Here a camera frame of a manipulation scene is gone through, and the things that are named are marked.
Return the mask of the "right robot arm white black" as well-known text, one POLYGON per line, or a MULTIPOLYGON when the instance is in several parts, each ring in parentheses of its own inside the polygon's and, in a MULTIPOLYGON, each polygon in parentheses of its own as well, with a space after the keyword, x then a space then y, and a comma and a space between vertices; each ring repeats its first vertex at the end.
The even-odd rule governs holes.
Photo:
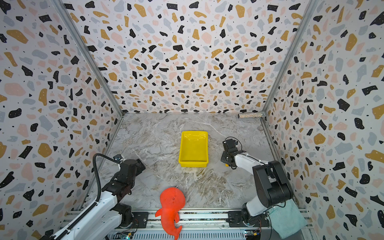
POLYGON ((294 193, 283 166, 278 161, 262 161, 243 150, 240 141, 227 137, 223 141, 224 151, 221 162, 231 167, 246 170, 253 175, 256 196, 245 203, 242 208, 242 218, 249 223, 252 218, 273 207, 284 208, 294 193))

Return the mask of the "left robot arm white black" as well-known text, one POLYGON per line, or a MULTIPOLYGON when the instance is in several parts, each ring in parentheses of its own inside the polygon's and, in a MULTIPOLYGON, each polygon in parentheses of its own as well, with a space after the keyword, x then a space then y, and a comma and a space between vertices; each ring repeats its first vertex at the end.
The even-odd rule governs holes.
POLYGON ((148 213, 136 217, 131 206, 121 203, 126 195, 132 194, 136 177, 146 169, 141 160, 125 159, 122 155, 110 158, 98 153, 93 156, 93 169, 97 183, 96 199, 69 224, 50 236, 42 236, 42 240, 102 240, 116 228, 123 229, 123 234, 145 228, 143 221, 148 213), (119 167, 103 187, 97 167, 98 157, 119 167))

